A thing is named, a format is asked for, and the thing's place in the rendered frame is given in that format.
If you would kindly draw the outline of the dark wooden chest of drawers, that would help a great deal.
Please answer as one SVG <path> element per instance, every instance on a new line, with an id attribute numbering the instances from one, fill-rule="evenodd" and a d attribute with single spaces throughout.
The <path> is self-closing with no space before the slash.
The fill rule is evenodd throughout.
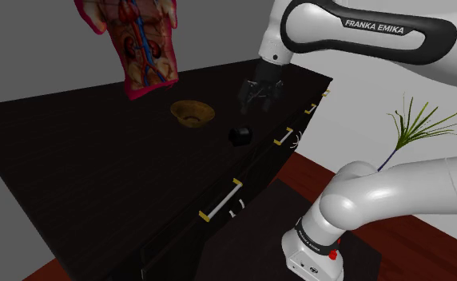
<path id="1" fill-rule="evenodd" d="M 280 98 L 240 113 L 241 61 L 134 101 L 120 83 L 0 103 L 0 177 L 71 281 L 193 281 L 204 242 L 296 149 L 331 78 L 286 65 Z M 215 117 L 181 125 L 176 101 Z M 234 147 L 229 131 L 249 127 Z"/>

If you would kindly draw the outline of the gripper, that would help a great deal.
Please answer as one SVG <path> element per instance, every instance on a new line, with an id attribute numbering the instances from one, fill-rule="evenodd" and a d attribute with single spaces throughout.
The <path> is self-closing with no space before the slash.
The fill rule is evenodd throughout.
<path id="1" fill-rule="evenodd" d="M 240 113 L 246 114 L 252 97 L 264 97 L 262 110 L 268 112 L 282 93 L 283 84 L 279 83 L 283 71 L 282 65 L 260 59 L 250 81 L 244 81 L 237 99 L 240 102 Z"/>

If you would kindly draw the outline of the green grass plant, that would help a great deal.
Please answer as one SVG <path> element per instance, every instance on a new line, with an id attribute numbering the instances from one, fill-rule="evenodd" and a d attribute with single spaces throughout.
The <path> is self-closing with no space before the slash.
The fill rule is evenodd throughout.
<path id="1" fill-rule="evenodd" d="M 376 169 L 377 172 L 382 171 L 391 158 L 410 143 L 431 137 L 457 136 L 455 131 L 457 121 L 454 121 L 454 118 L 457 117 L 457 112 L 433 121 L 432 118 L 438 111 L 438 106 L 429 109 L 429 103 L 426 102 L 418 112 L 413 113 L 413 105 L 414 97 L 411 97 L 408 106 L 406 106 L 405 96 L 403 96 L 402 110 L 400 112 L 395 110 L 393 113 L 387 113 L 393 120 L 396 129 L 395 147 L 386 160 Z"/>

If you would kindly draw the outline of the small black cup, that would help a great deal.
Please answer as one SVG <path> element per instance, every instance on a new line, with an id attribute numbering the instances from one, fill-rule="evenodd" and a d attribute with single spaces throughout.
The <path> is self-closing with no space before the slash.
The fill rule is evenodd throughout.
<path id="1" fill-rule="evenodd" d="M 247 145 L 252 141 L 252 130 L 249 127 L 231 129 L 228 133 L 228 140 L 234 147 Z"/>

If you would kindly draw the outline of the anatomical torso model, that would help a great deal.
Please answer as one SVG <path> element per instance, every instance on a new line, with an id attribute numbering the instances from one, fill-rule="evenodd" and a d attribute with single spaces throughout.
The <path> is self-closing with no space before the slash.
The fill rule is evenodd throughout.
<path id="1" fill-rule="evenodd" d="M 178 82 L 172 42 L 177 0 L 74 0 L 74 4 L 94 33 L 109 34 L 130 100 Z"/>

